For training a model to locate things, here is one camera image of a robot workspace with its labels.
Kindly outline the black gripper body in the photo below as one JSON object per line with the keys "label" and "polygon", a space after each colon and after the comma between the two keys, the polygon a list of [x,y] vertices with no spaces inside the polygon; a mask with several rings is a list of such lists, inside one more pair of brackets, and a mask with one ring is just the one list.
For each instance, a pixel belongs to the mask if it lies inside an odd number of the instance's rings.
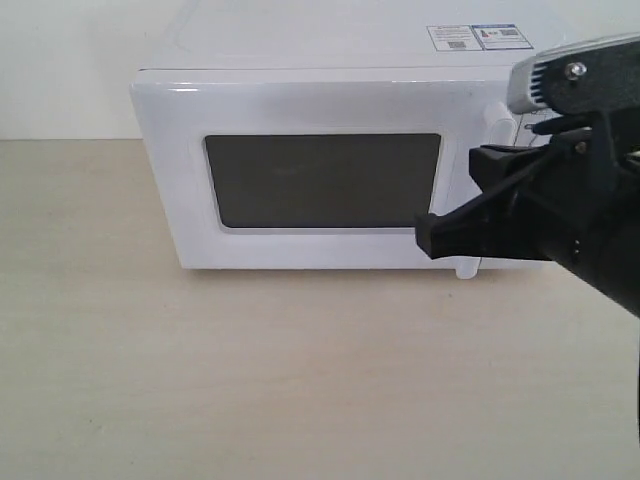
{"label": "black gripper body", "polygon": [[518,188],[515,217],[544,258],[639,313],[639,112],[597,115],[551,137]]}

